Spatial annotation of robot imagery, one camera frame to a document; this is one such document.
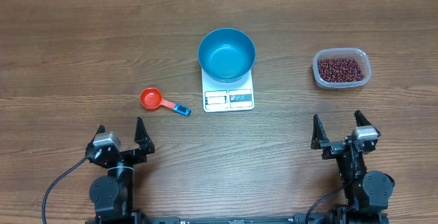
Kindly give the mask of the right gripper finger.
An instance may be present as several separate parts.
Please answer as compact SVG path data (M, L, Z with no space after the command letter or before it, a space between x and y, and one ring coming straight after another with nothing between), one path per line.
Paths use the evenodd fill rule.
M375 130L378 136L380 136L380 131L375 128L375 126L373 126L373 124L371 124L371 122L369 122L365 116L362 114L362 112L360 110L356 110L354 113L355 116L355 120L356 120L356 124L357 127L361 127L361 126L372 126Z
M313 116L313 135L311 139L312 149L322 149L329 143L329 139L317 114Z

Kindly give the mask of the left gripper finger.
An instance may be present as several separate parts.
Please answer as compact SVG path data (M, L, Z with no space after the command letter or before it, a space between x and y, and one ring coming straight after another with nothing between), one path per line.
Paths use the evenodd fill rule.
M134 142L140 146L140 149L143 150L145 154L155 153L155 145L149 137L144 122L140 117L137 118Z
M105 133L105 126L99 125L98 130L96 131L96 134L92 138L92 140L88 143L89 145L104 145L106 143L104 134Z

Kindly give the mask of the red scoop blue handle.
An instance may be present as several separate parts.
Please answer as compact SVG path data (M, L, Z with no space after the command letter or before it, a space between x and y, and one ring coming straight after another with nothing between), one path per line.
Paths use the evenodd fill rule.
M145 88L140 94L140 103L147 110L157 110L164 106L184 116L191 114L191 110L184 105L165 100L157 88Z

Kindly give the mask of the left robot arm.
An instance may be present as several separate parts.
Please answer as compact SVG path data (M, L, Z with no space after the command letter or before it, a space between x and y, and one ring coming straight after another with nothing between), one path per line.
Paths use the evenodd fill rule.
M107 170L107 174L94 180L89 198L94 204L94 223L139 223L150 221L143 211L134 208L134 166L145 163L155 146L146 132L143 120L138 117L135 149L120 150L115 132L105 131L100 125L86 147L86 159Z

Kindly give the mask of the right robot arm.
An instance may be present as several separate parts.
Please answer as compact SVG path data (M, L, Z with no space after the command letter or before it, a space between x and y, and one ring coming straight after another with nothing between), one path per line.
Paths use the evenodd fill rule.
M357 126L351 135L331 142L319 116L313 116L312 149L322 150L322 159L335 159L342 186L316 201L305 215L305 223L388 223L383 211L389 206L395 181L386 173L368 171L364 155L376 149L381 133L360 110L354 113ZM336 205L326 214L313 213L315 208L344 192L346 203Z

